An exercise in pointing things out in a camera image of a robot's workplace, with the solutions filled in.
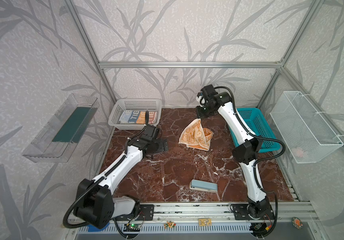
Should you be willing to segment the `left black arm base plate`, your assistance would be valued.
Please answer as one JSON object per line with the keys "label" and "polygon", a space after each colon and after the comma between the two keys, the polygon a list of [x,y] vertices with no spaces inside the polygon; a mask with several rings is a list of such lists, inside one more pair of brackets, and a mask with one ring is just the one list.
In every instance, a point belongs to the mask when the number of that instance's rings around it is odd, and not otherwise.
{"label": "left black arm base plate", "polygon": [[152,221],[155,205],[140,204],[136,221]]}

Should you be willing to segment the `orange rabbit print towel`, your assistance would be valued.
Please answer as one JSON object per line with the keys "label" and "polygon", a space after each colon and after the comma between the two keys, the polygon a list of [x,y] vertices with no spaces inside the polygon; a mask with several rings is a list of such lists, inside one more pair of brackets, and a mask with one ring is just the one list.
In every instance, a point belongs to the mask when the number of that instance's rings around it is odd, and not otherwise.
{"label": "orange rabbit print towel", "polygon": [[179,144],[184,144],[188,148],[209,151],[214,133],[202,127],[201,119],[192,121],[182,132]]}

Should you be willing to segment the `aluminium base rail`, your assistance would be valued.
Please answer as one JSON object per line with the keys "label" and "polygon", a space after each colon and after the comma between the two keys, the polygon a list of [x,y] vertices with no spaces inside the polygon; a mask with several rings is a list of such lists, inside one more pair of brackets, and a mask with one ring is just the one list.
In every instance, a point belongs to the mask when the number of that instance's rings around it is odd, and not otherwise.
{"label": "aluminium base rail", "polygon": [[[257,220],[235,220],[231,212],[230,205],[225,202],[165,202],[150,203],[155,205],[152,221],[146,223],[165,223],[172,221],[175,223],[197,223],[198,219],[210,218],[214,223],[227,222],[262,222]],[[279,202],[278,203],[278,222],[290,222],[293,217],[297,217],[303,222],[317,221],[319,217],[316,214],[310,202]]]}

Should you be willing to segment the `small yellow circuit board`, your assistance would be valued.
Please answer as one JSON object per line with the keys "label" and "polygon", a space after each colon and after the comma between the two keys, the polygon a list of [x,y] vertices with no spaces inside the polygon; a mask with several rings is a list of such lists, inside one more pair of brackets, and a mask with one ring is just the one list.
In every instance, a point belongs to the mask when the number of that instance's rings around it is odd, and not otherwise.
{"label": "small yellow circuit board", "polygon": [[200,227],[208,227],[212,225],[212,220],[210,218],[201,218],[198,219]]}

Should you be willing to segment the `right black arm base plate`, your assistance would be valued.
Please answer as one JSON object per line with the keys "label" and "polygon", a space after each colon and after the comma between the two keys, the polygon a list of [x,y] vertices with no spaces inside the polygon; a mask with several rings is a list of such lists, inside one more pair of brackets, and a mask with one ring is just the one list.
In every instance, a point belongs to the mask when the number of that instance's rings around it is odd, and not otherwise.
{"label": "right black arm base plate", "polygon": [[263,207],[261,210],[252,204],[231,204],[231,212],[234,214],[235,220],[257,220],[262,221],[267,218],[274,220],[275,211],[271,206]]}

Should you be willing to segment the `light blue stapler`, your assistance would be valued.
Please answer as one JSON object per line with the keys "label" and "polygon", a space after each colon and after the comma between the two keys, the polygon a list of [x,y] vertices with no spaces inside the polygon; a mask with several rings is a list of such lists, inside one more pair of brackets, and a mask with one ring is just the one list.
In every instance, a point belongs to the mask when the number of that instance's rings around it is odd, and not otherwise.
{"label": "light blue stapler", "polygon": [[190,183],[190,189],[201,191],[201,192],[210,192],[210,193],[217,193],[218,192],[218,185],[215,183],[200,181],[200,180],[192,180]]}

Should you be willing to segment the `clear plastic wall tray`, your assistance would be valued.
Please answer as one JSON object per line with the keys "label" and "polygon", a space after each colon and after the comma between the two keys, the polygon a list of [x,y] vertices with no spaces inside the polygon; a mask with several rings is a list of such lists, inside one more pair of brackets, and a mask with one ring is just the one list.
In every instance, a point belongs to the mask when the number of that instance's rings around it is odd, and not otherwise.
{"label": "clear plastic wall tray", "polygon": [[34,163],[66,163],[100,106],[96,97],[70,94],[22,155]]}

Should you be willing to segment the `teal perforated plastic basket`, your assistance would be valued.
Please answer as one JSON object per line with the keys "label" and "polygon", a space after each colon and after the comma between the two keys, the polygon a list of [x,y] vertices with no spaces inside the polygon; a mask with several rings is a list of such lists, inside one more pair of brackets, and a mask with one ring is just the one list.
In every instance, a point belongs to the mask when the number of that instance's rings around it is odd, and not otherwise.
{"label": "teal perforated plastic basket", "polygon": [[[264,138],[276,139],[275,134],[271,130],[262,112],[257,108],[237,108],[240,116],[243,118],[248,127],[257,136]],[[281,145],[276,142],[264,141],[259,153],[268,153],[279,151]]]}

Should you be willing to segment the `white perforated plastic basket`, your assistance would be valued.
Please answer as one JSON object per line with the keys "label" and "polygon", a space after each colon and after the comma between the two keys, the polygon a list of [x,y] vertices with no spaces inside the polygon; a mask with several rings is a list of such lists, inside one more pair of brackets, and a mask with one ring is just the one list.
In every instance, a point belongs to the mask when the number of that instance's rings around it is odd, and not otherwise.
{"label": "white perforated plastic basket", "polygon": [[150,111],[157,112],[153,126],[157,126],[161,117],[162,101],[159,99],[120,99],[114,105],[108,124],[119,130],[141,130],[144,124],[128,123],[124,124],[120,121],[120,117],[126,110],[135,112]]}

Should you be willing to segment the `blue rabbit print towel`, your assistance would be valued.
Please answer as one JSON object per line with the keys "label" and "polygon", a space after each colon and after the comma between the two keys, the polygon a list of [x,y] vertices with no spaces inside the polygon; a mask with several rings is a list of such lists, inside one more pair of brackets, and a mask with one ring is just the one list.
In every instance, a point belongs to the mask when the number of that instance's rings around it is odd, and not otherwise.
{"label": "blue rabbit print towel", "polygon": [[[148,124],[154,124],[157,121],[158,112],[149,111]],[[146,111],[125,110],[119,118],[121,124],[145,124]]]}

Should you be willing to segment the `round orange circuit board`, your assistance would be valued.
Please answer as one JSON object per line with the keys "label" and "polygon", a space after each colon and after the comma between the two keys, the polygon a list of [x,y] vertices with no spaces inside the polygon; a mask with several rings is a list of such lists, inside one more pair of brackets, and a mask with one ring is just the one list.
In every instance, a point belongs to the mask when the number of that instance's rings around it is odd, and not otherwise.
{"label": "round orange circuit board", "polygon": [[293,226],[299,230],[303,228],[303,222],[297,217],[292,218],[292,223]]}

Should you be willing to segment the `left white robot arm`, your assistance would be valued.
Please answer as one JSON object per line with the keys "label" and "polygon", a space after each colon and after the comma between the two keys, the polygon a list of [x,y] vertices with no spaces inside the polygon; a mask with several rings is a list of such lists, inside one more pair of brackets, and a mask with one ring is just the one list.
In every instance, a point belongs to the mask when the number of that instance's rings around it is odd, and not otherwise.
{"label": "left white robot arm", "polygon": [[92,180],[82,180],[75,201],[63,217],[63,226],[76,229],[92,225],[103,229],[120,216],[137,217],[139,200],[132,197],[115,198],[113,194],[129,173],[144,157],[168,151],[166,139],[158,137],[160,129],[149,124],[149,111],[145,112],[145,125],[136,135],[127,139],[122,154]]}

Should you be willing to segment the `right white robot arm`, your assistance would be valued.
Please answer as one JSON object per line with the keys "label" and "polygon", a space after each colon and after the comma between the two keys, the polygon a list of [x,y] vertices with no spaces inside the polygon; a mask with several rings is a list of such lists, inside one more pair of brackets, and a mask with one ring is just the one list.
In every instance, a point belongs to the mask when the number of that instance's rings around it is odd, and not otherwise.
{"label": "right white robot arm", "polygon": [[[239,145],[232,150],[232,154],[236,162],[241,165],[247,183],[249,202],[247,211],[252,219],[261,219],[271,212],[272,206],[267,197],[269,192],[264,190],[262,185],[258,163],[283,155],[286,145],[280,140],[256,135],[242,119],[235,106],[234,94],[228,87],[207,85],[198,93],[197,101],[200,103],[196,107],[199,118],[219,114],[235,135]],[[273,157],[258,160],[258,153],[264,141],[278,143],[282,150]]]}

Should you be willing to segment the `blue toy shovel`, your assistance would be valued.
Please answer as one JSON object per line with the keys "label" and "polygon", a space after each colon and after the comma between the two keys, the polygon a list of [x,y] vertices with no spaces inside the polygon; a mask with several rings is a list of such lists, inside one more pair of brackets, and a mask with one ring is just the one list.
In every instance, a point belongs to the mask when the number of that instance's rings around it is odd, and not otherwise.
{"label": "blue toy shovel", "polygon": [[109,225],[110,225],[110,223],[108,223],[105,227],[103,227],[103,228],[101,228],[101,229],[99,229],[99,228],[97,228],[97,227],[95,227],[95,226],[93,226],[93,225],[89,225],[87,231],[88,231],[89,233],[103,232],[103,231],[106,230],[106,228],[107,228]]}

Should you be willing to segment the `aluminium horizontal frame bar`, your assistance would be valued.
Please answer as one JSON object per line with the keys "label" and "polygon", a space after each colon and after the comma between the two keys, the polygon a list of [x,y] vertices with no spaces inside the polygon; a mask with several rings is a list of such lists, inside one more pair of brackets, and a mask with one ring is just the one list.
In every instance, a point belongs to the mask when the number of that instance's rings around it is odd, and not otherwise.
{"label": "aluminium horizontal frame bar", "polygon": [[241,68],[241,69],[278,69],[280,62],[100,62],[101,69],[155,69],[155,68]]}

